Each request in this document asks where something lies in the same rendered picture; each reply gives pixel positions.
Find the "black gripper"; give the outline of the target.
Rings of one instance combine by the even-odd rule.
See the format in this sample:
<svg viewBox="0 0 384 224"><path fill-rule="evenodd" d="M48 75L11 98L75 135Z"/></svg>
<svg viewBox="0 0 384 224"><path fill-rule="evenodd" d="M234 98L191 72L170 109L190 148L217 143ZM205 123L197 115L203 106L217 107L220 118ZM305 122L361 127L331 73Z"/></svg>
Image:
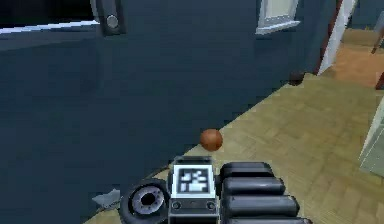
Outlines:
<svg viewBox="0 0 384 224"><path fill-rule="evenodd" d="M165 180L145 179L123 194L119 209L122 224L166 224L168 201Z"/></svg>

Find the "orange brown ball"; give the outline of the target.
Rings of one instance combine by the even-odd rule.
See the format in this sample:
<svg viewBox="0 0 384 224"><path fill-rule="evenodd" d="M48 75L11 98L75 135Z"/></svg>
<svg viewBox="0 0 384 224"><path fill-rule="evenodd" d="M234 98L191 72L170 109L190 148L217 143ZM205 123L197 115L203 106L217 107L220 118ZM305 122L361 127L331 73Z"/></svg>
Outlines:
<svg viewBox="0 0 384 224"><path fill-rule="evenodd" d="M200 135L200 145L207 151L217 151L223 145L223 137L217 129L204 130Z"/></svg>

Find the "dark brown ball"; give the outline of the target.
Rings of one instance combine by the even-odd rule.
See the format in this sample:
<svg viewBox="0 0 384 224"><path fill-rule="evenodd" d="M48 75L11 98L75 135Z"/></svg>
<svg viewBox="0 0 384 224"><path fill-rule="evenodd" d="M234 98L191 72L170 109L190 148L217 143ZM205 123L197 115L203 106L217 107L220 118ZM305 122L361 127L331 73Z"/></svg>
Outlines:
<svg viewBox="0 0 384 224"><path fill-rule="evenodd" d="M292 72L289 76L288 84L291 86L298 86L304 80L304 72Z"/></svg>

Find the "white framed window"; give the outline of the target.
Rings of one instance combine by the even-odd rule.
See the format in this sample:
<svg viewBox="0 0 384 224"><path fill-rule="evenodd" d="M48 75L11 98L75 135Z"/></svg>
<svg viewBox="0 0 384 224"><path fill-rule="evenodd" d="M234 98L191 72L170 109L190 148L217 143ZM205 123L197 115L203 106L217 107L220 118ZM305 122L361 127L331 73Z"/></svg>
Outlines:
<svg viewBox="0 0 384 224"><path fill-rule="evenodd" d="M261 0L256 35L266 35L300 24L296 20L299 0Z"/></svg>

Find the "pale green cabinet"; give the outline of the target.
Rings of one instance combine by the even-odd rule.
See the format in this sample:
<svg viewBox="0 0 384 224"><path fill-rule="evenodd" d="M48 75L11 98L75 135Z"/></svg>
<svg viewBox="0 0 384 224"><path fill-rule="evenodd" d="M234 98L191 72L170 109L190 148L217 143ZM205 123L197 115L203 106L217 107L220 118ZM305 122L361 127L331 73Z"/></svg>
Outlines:
<svg viewBox="0 0 384 224"><path fill-rule="evenodd" d="M359 161L361 170L384 178L384 97L372 119Z"/></svg>

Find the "white room door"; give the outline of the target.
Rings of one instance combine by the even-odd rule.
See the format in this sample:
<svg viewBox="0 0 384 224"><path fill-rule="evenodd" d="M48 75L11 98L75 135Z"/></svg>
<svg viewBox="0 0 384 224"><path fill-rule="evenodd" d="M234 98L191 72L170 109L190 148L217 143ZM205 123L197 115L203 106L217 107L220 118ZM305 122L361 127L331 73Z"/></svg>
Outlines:
<svg viewBox="0 0 384 224"><path fill-rule="evenodd" d="M319 62L314 70L315 75L321 75L335 62L341 39L357 2L358 0L336 0L335 13L328 25L327 34L320 50Z"/></svg>

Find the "grey wall switch box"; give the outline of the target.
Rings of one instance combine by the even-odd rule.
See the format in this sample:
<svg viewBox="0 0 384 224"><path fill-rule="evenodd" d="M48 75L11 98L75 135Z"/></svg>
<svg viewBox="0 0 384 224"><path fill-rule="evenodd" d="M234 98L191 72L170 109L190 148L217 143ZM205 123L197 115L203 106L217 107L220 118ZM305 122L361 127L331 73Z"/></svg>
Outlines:
<svg viewBox="0 0 384 224"><path fill-rule="evenodd" d="M104 36L126 33L121 0L90 0L95 20Z"/></svg>

